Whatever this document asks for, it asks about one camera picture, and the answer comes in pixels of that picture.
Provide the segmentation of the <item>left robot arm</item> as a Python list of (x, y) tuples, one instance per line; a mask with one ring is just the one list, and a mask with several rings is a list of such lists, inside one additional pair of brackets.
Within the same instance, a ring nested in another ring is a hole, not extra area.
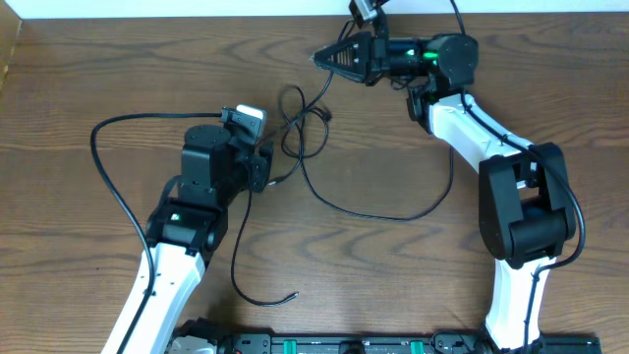
[(260, 191), (270, 147), (256, 149), (261, 123), (200, 125), (185, 134), (181, 173), (171, 179), (147, 224), (148, 251), (103, 348), (162, 353), (228, 228), (228, 207), (243, 190)]

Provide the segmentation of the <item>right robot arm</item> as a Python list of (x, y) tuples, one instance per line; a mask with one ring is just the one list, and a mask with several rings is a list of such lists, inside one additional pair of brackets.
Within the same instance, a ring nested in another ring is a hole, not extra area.
[(366, 86), (380, 78), (425, 79), (409, 88), (411, 119), (450, 145), (478, 174), (479, 229), (495, 259), (485, 329), (495, 349), (526, 353), (540, 337), (548, 272), (578, 228), (564, 156), (552, 143), (519, 138), (466, 91), (479, 46), (463, 33), (394, 38), (361, 31), (320, 49), (314, 63)]

